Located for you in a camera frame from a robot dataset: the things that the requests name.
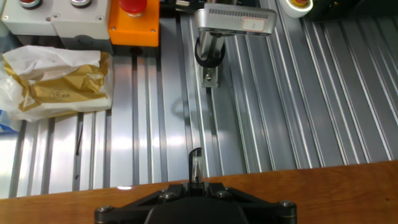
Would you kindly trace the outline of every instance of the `black clamp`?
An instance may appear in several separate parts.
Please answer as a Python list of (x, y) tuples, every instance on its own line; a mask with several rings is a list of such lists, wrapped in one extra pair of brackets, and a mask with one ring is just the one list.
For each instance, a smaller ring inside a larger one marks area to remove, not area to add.
[(221, 48), (220, 57), (218, 57), (218, 58), (208, 57), (206, 60), (200, 59), (200, 57), (198, 55), (198, 50), (197, 50), (198, 44), (199, 44), (199, 38), (197, 38), (197, 43), (195, 44), (195, 58), (200, 66), (205, 67), (205, 68), (215, 68), (222, 63), (224, 56), (225, 56), (225, 43), (223, 44), (223, 48)]

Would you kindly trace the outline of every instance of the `number label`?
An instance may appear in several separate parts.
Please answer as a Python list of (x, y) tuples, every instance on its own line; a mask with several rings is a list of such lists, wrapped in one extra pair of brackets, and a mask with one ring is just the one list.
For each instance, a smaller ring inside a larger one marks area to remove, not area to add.
[(242, 29), (248, 31), (264, 31), (266, 26), (265, 19), (253, 19), (253, 18), (243, 18)]

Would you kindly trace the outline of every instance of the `plastic bag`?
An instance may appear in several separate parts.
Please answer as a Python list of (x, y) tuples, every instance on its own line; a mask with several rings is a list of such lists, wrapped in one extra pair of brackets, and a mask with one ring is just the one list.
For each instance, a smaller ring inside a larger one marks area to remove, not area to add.
[(112, 106), (113, 66), (107, 53), (25, 46), (3, 55), (0, 110), (33, 122)]
[(22, 121), (11, 121), (5, 111), (0, 110), (0, 133), (19, 132)]

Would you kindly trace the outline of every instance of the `red emergency stop button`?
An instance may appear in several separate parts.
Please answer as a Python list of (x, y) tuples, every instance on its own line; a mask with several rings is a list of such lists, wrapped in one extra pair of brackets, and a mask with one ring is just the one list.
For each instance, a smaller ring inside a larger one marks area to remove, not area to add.
[(147, 0), (119, 0), (119, 4), (130, 16), (140, 16), (147, 7)]
[(43, 0), (18, 0), (18, 1), (19, 4), (24, 9), (36, 9), (43, 3)]

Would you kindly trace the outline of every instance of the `screw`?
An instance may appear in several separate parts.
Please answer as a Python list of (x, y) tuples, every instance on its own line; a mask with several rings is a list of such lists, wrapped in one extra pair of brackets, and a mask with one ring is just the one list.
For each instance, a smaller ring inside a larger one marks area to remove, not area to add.
[(228, 198), (230, 196), (232, 196), (231, 193), (229, 193), (229, 192), (227, 192), (225, 190), (220, 190), (220, 191), (217, 191), (217, 193), (216, 193), (216, 197), (219, 198), (219, 199), (225, 199), (225, 198)]
[(280, 201), (279, 204), (283, 207), (290, 207), (290, 206), (294, 205), (293, 202), (288, 201), (288, 200)]
[(110, 206), (110, 205), (104, 205), (104, 206), (101, 206), (100, 208), (97, 208), (97, 211), (99, 211), (99, 212), (107, 212), (107, 211), (111, 210), (112, 208), (113, 207)]
[(210, 73), (206, 73), (205, 80), (208, 81), (208, 82), (210, 82), (210, 80), (211, 80), (211, 75), (210, 75)]
[(105, 18), (103, 17), (103, 16), (97, 16), (97, 18), (96, 18), (96, 20), (97, 21), (102, 21), (102, 20), (104, 20)]
[(164, 194), (160, 195), (159, 198), (164, 198), (164, 199), (172, 199), (175, 198), (177, 195), (173, 192), (165, 192)]

